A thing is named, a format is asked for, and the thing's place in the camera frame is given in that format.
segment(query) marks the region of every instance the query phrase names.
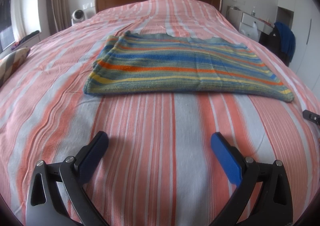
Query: metal pin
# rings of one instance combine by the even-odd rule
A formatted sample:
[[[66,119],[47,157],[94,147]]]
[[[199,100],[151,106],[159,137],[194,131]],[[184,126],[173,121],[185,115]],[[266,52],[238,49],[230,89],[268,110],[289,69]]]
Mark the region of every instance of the metal pin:
[[[246,157],[245,158],[245,161],[247,162],[247,163],[253,163],[253,158],[252,157]]]
[[[75,158],[74,158],[73,156],[68,156],[68,157],[66,158],[66,162],[67,162],[67,163],[71,163],[74,159],[75,159]]]
[[[41,166],[41,165],[43,165],[43,163],[44,163],[43,160],[39,160],[39,161],[36,163],[36,165],[37,165],[37,166]]]
[[[276,160],[276,165],[277,165],[277,166],[282,166],[283,163],[282,163],[280,160]]]

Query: blue towel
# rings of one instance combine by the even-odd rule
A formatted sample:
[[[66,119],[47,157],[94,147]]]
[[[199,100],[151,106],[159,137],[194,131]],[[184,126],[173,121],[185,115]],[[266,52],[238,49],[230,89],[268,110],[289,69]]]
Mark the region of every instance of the blue towel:
[[[275,27],[278,29],[280,34],[281,51],[289,57],[291,62],[294,50],[296,49],[296,38],[287,25],[281,22],[276,22]]]

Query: bottle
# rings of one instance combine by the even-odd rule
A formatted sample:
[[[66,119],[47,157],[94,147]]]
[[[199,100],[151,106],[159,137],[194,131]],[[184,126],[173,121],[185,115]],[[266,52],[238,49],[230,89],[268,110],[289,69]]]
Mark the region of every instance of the bottle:
[[[256,15],[256,7],[253,7],[251,15],[255,16]]]

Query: bed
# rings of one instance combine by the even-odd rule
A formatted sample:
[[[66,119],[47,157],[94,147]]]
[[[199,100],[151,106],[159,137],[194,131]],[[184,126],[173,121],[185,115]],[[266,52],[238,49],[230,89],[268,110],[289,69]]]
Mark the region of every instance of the bed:
[[[275,55],[227,22],[222,0],[95,3],[93,18],[32,47],[0,88],[0,193],[22,224],[35,163],[75,155],[100,130],[110,143],[85,190],[111,225],[208,225],[235,190],[210,149],[216,131],[244,156],[283,161],[297,221],[319,189],[320,130],[302,117],[305,109],[320,113],[313,93]],[[295,100],[218,92],[84,95],[106,38],[127,30],[244,43]],[[240,220],[258,193],[259,185]]]

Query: white plastic bag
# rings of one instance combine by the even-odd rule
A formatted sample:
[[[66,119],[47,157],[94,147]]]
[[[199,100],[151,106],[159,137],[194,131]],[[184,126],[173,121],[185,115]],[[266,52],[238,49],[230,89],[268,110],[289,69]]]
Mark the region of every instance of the white plastic bag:
[[[257,24],[255,22],[253,23],[253,27],[249,27],[246,30],[241,29],[240,32],[252,40],[259,42],[259,34]]]

